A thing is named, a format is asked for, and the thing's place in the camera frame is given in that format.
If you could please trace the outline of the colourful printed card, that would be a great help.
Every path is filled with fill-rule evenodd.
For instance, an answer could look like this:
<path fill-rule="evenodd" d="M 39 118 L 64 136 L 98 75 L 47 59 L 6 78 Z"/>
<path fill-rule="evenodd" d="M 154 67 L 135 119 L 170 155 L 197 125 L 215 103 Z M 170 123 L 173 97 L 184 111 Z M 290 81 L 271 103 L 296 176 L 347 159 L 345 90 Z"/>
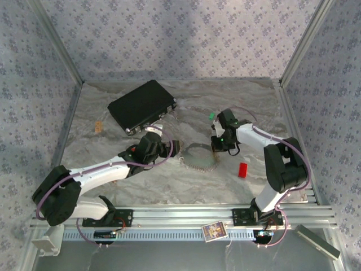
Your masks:
<path fill-rule="evenodd" d="M 222 221 L 207 224 L 201 227 L 205 242 L 212 242 L 228 237 L 227 230 Z"/>

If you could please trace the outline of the left circuit board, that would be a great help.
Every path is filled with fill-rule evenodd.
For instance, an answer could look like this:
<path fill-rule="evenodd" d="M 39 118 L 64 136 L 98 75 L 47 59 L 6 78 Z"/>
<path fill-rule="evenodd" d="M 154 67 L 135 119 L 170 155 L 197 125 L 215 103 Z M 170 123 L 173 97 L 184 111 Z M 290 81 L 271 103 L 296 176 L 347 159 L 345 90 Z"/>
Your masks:
<path fill-rule="evenodd" d="M 93 233 L 94 239 L 115 239 L 117 232 L 114 230 L 96 230 Z"/>

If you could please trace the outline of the circuit board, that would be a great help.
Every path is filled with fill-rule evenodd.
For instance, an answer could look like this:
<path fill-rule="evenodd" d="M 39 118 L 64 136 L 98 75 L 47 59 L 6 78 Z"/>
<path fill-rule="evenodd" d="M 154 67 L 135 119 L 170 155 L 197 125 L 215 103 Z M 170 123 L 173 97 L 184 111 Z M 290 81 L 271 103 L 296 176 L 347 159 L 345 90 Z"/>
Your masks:
<path fill-rule="evenodd" d="M 94 239 L 115 239 L 117 232 L 114 230 L 96 230 L 93 233 Z"/>
<path fill-rule="evenodd" d="M 274 232 L 269 230 L 254 230 L 254 243 L 267 245 L 271 242 Z"/>

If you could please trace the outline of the right circuit board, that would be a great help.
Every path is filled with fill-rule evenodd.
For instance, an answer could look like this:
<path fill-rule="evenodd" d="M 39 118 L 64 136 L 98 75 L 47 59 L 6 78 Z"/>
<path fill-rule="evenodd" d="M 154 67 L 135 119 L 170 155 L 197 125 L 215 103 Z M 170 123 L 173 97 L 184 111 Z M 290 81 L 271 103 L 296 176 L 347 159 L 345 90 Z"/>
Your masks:
<path fill-rule="evenodd" d="M 269 230 L 254 230 L 254 243 L 267 245 L 271 242 L 274 232 Z"/>

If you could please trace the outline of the grey metal bar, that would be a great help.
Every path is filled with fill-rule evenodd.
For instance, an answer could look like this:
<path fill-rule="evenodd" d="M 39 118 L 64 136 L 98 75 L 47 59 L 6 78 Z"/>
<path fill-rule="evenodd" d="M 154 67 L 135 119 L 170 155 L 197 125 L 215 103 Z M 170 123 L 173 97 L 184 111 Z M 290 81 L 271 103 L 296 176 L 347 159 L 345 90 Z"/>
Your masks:
<path fill-rule="evenodd" d="M 338 260 L 340 257 L 340 251 L 329 244 L 327 241 L 316 235 L 313 231 L 306 228 L 303 225 L 298 225 L 295 228 L 295 232 L 303 238 L 305 241 L 307 241 L 309 244 L 311 244 L 316 250 L 323 253 L 327 257 L 329 257 L 332 260 Z"/>

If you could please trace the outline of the aluminium front rail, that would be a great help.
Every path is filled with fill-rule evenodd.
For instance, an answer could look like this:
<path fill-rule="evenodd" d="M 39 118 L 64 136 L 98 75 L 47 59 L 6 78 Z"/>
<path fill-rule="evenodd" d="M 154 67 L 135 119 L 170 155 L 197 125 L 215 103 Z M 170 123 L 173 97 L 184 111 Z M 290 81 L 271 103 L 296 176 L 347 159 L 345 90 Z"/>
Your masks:
<path fill-rule="evenodd" d="M 133 220 L 127 229 L 198 229 L 203 225 L 223 221 L 233 228 L 236 208 L 248 208 L 245 204 L 181 204 L 124 206 L 133 210 Z M 337 228 L 331 206 L 315 203 L 284 203 L 280 209 L 287 216 L 290 229 L 302 224 L 307 228 Z"/>

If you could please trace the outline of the aluminium rail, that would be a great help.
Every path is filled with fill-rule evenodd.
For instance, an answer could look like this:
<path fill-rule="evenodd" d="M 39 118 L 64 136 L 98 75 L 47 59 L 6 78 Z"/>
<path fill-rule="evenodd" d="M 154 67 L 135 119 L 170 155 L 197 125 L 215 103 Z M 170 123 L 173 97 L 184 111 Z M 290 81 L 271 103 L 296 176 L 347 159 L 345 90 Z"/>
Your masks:
<path fill-rule="evenodd" d="M 280 104 L 281 115 L 285 121 L 285 125 L 287 127 L 288 134 L 290 136 L 293 136 L 298 139 L 301 149 L 303 151 L 303 154 L 305 155 L 305 158 L 309 161 L 309 156 L 307 154 L 306 147 L 305 147 L 304 141 L 302 139 L 301 132 L 298 127 L 295 114 L 293 112 L 292 105 L 288 98 L 288 94 L 282 88 L 279 79 L 272 79 L 271 81 L 274 86 L 275 93 L 276 93 L 277 99 Z M 311 183 L 308 185 L 307 188 L 312 188 L 312 190 L 314 192 L 315 203 L 317 205 L 324 205 L 322 196 L 317 187 L 314 172 L 313 172 L 312 168 L 310 168 L 310 169 L 311 169 Z"/>
<path fill-rule="evenodd" d="M 124 206 L 133 210 L 133 220 L 127 229 L 198 229 L 203 225 L 223 221 L 233 228 L 236 208 L 248 208 L 245 204 L 181 204 Z M 307 228 L 337 228 L 331 206 L 315 203 L 284 203 L 280 209 L 287 216 L 290 229 L 302 224 Z"/>
<path fill-rule="evenodd" d="M 43 175 L 39 176 L 39 181 L 37 181 L 38 188 L 40 188 L 51 171 L 61 165 L 65 144 L 69 137 L 82 87 L 83 83 L 80 85 L 75 84 L 71 88 L 59 89 L 58 93 L 63 96 L 56 97 L 54 95 L 46 103 L 50 109 L 49 117 L 46 118 L 46 125 L 44 127 L 52 132 L 51 135 L 54 135 L 54 140 L 50 141 L 54 145 L 51 148 L 50 163 L 42 169 Z"/>

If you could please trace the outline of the aluminium right side rail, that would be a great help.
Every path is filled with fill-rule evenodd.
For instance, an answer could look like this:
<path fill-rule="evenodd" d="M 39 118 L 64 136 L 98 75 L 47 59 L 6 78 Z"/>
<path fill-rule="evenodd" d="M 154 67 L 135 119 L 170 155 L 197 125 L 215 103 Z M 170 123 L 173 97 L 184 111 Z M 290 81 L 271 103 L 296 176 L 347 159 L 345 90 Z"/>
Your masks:
<path fill-rule="evenodd" d="M 287 127 L 288 134 L 290 136 L 293 136 L 298 139 L 301 149 L 303 151 L 303 154 L 305 155 L 305 158 L 309 161 L 309 156 L 307 154 L 306 147 L 305 147 L 304 141 L 302 139 L 301 132 L 298 127 L 295 114 L 293 112 L 292 105 L 288 98 L 288 94 L 282 88 L 279 79 L 272 79 L 271 81 L 274 86 L 275 93 L 276 93 L 277 99 L 280 104 L 281 115 L 285 121 L 285 125 Z M 312 168 L 310 168 L 310 169 L 311 169 L 311 183 L 308 185 L 307 188 L 312 188 L 312 190 L 314 192 L 315 203 L 317 205 L 324 205 L 322 196 L 317 187 L 314 172 L 313 172 Z"/>

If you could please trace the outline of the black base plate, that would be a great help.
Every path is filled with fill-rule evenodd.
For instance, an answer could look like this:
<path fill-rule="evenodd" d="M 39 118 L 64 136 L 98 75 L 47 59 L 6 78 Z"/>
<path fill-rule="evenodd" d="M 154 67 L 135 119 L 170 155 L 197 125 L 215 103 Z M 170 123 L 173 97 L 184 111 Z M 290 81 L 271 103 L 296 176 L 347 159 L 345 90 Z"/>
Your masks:
<path fill-rule="evenodd" d="M 268 222 L 284 225 L 281 212 L 276 210 L 260 212 L 252 208 L 235 208 L 232 209 L 232 219 L 234 226 L 265 226 Z"/>
<path fill-rule="evenodd" d="M 113 209 L 108 211 L 100 220 L 87 218 L 83 220 L 83 227 L 95 228 L 123 228 L 131 227 L 133 221 L 132 209 Z"/>

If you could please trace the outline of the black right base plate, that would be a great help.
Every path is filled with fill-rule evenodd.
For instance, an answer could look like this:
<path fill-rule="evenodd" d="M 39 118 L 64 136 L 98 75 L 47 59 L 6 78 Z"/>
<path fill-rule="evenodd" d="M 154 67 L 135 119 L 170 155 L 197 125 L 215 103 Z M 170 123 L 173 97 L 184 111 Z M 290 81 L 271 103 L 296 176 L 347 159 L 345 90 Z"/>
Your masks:
<path fill-rule="evenodd" d="M 284 225 L 281 212 L 276 210 L 260 212 L 252 208 L 235 208 L 232 209 L 232 219 L 234 226 L 265 226 L 268 222 Z"/>

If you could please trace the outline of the aluminium left side rail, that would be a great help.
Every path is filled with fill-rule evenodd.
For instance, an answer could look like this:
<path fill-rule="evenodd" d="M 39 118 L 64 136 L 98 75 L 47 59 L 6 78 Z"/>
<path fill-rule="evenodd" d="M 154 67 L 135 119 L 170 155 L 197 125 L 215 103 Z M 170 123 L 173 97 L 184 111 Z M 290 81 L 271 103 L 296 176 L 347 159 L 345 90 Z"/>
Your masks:
<path fill-rule="evenodd" d="M 56 97 L 54 95 L 46 103 L 50 109 L 49 117 L 46 118 L 46 125 L 44 127 L 52 132 L 51 135 L 54 135 L 54 140 L 50 141 L 54 145 L 51 148 L 50 163 L 42 169 L 43 175 L 39 176 L 39 181 L 37 181 L 38 188 L 40 188 L 51 171 L 61 165 L 65 144 L 69 137 L 82 87 L 83 83 L 80 85 L 75 84 L 71 88 L 59 89 L 58 93 L 63 96 Z"/>

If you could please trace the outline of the aluminium right corner post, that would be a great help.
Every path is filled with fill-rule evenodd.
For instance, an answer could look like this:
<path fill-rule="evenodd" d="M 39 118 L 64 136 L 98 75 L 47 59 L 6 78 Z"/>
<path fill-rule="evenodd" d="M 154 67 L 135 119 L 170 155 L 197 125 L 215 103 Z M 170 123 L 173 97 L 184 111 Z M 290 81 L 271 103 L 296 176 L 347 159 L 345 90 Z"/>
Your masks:
<path fill-rule="evenodd" d="M 316 7 L 301 39 L 288 62 L 279 82 L 282 88 L 285 88 L 292 76 L 296 72 L 302 58 L 307 53 L 308 48 L 310 47 L 313 39 L 318 33 L 320 27 L 322 26 L 325 18 L 327 17 L 330 9 L 334 5 L 336 0 L 320 0 L 318 6 Z"/>

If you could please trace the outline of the aluminium corner post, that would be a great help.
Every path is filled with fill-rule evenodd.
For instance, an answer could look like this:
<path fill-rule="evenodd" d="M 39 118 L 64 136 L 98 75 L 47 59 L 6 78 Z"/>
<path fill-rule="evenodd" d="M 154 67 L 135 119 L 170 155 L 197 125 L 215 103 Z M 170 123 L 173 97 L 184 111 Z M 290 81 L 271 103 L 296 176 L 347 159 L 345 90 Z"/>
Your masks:
<path fill-rule="evenodd" d="M 27 3 L 33 10 L 35 16 L 37 17 L 39 24 L 45 31 L 47 37 L 52 43 L 55 51 L 57 52 L 60 60 L 65 65 L 67 71 L 69 72 L 72 79 L 76 82 L 78 86 L 82 86 L 83 80 L 74 64 L 72 58 L 70 57 L 65 45 L 63 44 L 59 34 L 57 33 L 54 24 L 51 21 L 51 18 L 48 16 L 44 6 L 40 0 L 27 0 Z"/>
<path fill-rule="evenodd" d="M 325 18 L 327 17 L 330 9 L 334 5 L 336 0 L 320 0 L 318 6 L 316 7 L 301 39 L 288 62 L 279 82 L 282 88 L 285 88 L 292 76 L 296 72 L 302 58 L 307 53 L 308 48 L 310 47 L 313 39 L 318 33 L 320 27 L 322 26 Z"/>

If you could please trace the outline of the white plastic bracket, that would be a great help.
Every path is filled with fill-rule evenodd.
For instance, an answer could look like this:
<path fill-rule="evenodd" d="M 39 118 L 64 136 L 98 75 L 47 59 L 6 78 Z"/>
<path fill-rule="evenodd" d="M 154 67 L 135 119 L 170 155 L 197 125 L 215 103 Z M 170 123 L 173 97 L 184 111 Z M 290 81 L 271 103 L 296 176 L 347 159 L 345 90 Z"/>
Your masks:
<path fill-rule="evenodd" d="M 39 252 L 39 257 L 58 256 L 63 242 L 64 225 L 51 226 L 43 236 L 32 239 L 32 244 Z"/>

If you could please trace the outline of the aluminium left corner post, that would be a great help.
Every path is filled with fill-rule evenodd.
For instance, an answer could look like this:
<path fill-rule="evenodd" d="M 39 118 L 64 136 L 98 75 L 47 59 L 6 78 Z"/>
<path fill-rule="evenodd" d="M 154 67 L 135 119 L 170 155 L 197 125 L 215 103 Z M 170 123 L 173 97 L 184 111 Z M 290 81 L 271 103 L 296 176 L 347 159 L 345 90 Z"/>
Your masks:
<path fill-rule="evenodd" d="M 48 16 L 44 6 L 40 0 L 27 0 L 27 3 L 33 10 L 35 16 L 37 17 L 39 24 L 45 31 L 47 37 L 52 43 L 55 51 L 57 52 L 60 60 L 65 65 L 67 71 L 69 72 L 72 79 L 76 82 L 78 86 L 82 86 L 83 80 L 74 64 L 72 58 L 70 57 L 65 45 L 63 44 L 59 34 L 57 33 L 54 24 L 51 21 L 51 18 Z"/>

